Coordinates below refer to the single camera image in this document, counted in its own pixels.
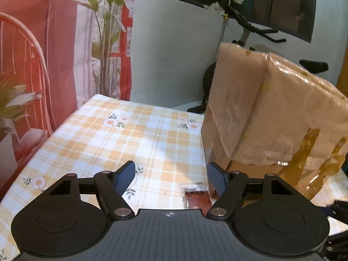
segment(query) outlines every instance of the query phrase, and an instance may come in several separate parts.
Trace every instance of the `screw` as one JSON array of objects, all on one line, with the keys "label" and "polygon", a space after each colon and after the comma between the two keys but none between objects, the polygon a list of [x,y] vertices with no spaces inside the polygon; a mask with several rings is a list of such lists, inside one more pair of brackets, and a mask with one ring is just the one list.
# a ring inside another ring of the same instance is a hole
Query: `screw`
[{"label": "screw", "polygon": [[129,209],[129,208],[117,208],[115,211],[114,211],[115,215],[119,216],[119,217],[125,217],[125,216],[128,216],[132,213],[132,210]]},{"label": "screw", "polygon": [[222,217],[227,214],[227,210],[224,208],[217,207],[217,208],[211,209],[210,214],[212,214],[213,216]]}]

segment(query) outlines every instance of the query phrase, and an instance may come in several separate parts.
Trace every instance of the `exercise bike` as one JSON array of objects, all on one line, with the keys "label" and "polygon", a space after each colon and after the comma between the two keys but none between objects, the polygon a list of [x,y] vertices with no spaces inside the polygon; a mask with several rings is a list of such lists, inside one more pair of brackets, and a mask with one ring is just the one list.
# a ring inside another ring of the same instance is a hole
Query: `exercise bike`
[{"label": "exercise bike", "polygon": [[[243,34],[241,38],[236,41],[233,40],[232,43],[238,44],[241,47],[245,46],[245,43],[247,39],[249,38],[251,33],[256,33],[274,43],[283,43],[286,42],[285,38],[282,39],[274,39],[270,37],[268,34],[272,33],[278,33],[278,30],[276,29],[259,29],[255,26],[253,26],[250,22],[248,22],[236,9],[234,9],[230,4],[227,5],[227,10],[226,14],[224,15],[224,22],[222,26],[222,31],[220,35],[220,40],[219,40],[219,46],[220,43],[222,42],[227,21],[229,18],[235,19],[238,24],[243,27]],[[218,58],[218,51],[219,51],[219,46],[216,51],[215,55],[215,62],[212,63],[207,70],[204,73],[203,76],[203,92],[204,92],[204,97],[202,100],[202,104],[193,108],[188,109],[188,112],[196,113],[196,114],[203,114],[206,110],[207,103],[208,103],[208,98],[209,98],[209,93],[210,93],[210,88],[212,86],[213,82],[213,77],[214,77],[214,72],[215,72],[215,67],[216,67],[216,60]],[[325,72],[328,70],[328,64],[326,62],[315,62],[315,61],[310,61],[310,60],[300,60],[300,65],[304,67],[306,70],[308,70],[312,74],[318,74],[321,72]]]}]

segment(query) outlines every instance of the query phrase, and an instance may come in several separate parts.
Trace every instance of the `table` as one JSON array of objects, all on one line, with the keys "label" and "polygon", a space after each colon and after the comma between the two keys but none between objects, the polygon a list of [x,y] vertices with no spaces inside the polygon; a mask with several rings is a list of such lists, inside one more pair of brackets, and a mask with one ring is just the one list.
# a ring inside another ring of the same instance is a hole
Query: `table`
[{"label": "table", "polygon": [[[18,255],[10,231],[13,217],[69,172],[92,177],[132,160],[136,174],[123,198],[135,213],[139,208],[182,209],[179,184],[207,184],[202,122],[201,115],[95,95],[44,143],[2,200],[0,254],[6,261]],[[347,187],[348,179],[340,172],[312,202],[348,200]],[[94,196],[82,199],[97,205]],[[330,224],[331,233],[348,229],[333,219]]]}]

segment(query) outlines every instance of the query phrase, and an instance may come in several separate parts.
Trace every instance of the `floral curtain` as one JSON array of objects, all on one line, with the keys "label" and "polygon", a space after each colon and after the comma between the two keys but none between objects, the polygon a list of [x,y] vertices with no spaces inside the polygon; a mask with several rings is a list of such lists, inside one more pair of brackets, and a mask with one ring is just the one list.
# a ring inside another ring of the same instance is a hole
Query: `floral curtain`
[{"label": "floral curtain", "polygon": [[134,0],[0,0],[0,199],[94,94],[129,100]]}]

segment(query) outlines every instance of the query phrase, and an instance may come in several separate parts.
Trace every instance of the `plant stem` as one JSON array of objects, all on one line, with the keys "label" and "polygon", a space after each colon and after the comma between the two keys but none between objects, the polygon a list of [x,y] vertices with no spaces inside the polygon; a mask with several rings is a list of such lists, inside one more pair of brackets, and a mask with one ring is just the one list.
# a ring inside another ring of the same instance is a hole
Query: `plant stem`
[{"label": "plant stem", "polygon": [[110,35],[110,16],[108,16],[108,19],[107,19],[107,26],[106,26],[106,34],[105,34],[105,43],[104,43],[104,46],[105,46],[105,51],[104,51],[104,61],[105,61],[105,68],[104,68],[104,90],[105,90],[105,96],[109,96],[109,92],[108,92],[108,89],[107,89],[107,82],[108,82],[108,79],[107,79],[107,74],[108,74],[108,71],[109,71],[109,68],[107,66],[107,59],[109,58],[109,35]]},{"label": "plant stem", "polygon": [[107,24],[107,19],[105,18],[104,15],[104,24],[103,24],[103,34],[102,38],[100,39],[100,93],[102,95],[105,95],[105,89],[104,89],[104,83],[105,83],[105,35],[106,35],[106,24]]},{"label": "plant stem", "polygon": [[111,55],[111,51],[112,51],[112,40],[114,39],[114,35],[115,35],[115,28],[114,28],[114,22],[115,22],[115,17],[114,17],[114,13],[116,13],[116,9],[117,9],[117,5],[116,4],[112,4],[112,7],[110,8],[110,15],[111,15],[111,29],[110,29],[110,37],[109,37],[109,42],[110,42],[110,45],[109,45],[109,48],[110,48],[110,53],[109,53],[109,57],[108,57],[108,76],[109,76],[109,79],[108,79],[108,88],[109,88],[109,94],[110,94],[110,97],[112,96],[112,80],[113,80],[113,74],[114,74],[114,70],[110,67],[110,63],[112,62],[112,59],[110,57]]},{"label": "plant stem", "polygon": [[94,12],[94,14],[95,14],[95,19],[97,20],[98,29],[99,29],[99,38],[100,38],[99,40],[100,40],[100,42],[101,42],[101,41],[102,41],[102,31],[100,30],[100,24],[99,24],[97,12]]}]

